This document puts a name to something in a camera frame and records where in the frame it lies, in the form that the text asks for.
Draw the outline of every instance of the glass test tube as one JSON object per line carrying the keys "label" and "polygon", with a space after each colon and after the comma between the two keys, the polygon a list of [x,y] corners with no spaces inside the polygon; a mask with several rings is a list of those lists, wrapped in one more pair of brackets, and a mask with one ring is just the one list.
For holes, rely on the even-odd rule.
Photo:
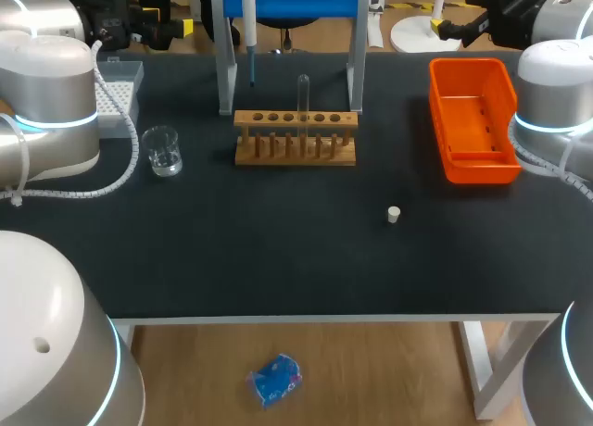
{"label": "glass test tube", "polygon": [[301,74],[296,81],[298,102],[296,104],[296,118],[298,119],[298,136],[307,134],[307,120],[309,116],[309,76]]}

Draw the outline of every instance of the test tube rack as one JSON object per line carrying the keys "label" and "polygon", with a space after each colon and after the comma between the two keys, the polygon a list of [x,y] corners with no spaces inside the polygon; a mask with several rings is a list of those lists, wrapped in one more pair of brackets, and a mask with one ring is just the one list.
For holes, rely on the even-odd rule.
{"label": "test tube rack", "polygon": [[[352,132],[359,127],[356,112],[310,111],[307,116],[307,137],[304,131],[293,135],[289,129],[301,124],[296,111],[234,112],[234,126],[241,128],[234,156],[235,165],[259,166],[341,166],[356,165],[356,146]],[[262,135],[257,129],[287,130],[284,135],[269,132]],[[321,130],[331,133],[322,137]]]}

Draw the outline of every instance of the black tabletop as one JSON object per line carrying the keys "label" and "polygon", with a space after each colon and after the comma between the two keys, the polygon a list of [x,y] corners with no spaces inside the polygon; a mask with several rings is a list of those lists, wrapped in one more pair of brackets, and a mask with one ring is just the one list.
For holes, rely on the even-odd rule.
{"label": "black tabletop", "polygon": [[[516,69],[515,53],[491,53]],[[428,106],[430,55],[370,54],[355,168],[239,168],[238,130],[218,116],[213,58],[145,62],[139,132],[170,124],[183,171],[159,180],[145,154],[116,193],[0,203],[0,230],[52,244],[114,318],[559,312],[591,295],[593,207],[558,180],[456,187]],[[236,109],[347,110],[344,55],[239,59]],[[36,186],[90,190],[125,170],[128,141],[98,165]],[[398,206],[396,225],[386,210]]]}

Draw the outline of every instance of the crumpled blue wrapper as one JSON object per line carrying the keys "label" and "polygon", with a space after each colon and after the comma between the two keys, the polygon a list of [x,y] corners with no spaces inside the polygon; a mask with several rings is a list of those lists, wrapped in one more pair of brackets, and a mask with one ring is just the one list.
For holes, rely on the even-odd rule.
{"label": "crumpled blue wrapper", "polygon": [[280,354],[258,372],[251,372],[247,376],[247,381],[253,385],[264,408],[282,400],[302,380],[297,362],[284,354]]}

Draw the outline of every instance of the small white cap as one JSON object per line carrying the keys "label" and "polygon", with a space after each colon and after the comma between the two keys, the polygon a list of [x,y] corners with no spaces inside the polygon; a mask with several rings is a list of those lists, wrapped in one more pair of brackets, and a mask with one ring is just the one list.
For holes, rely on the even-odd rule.
{"label": "small white cap", "polygon": [[390,207],[387,209],[387,220],[391,224],[395,224],[397,222],[397,218],[401,214],[401,210],[399,207]]}

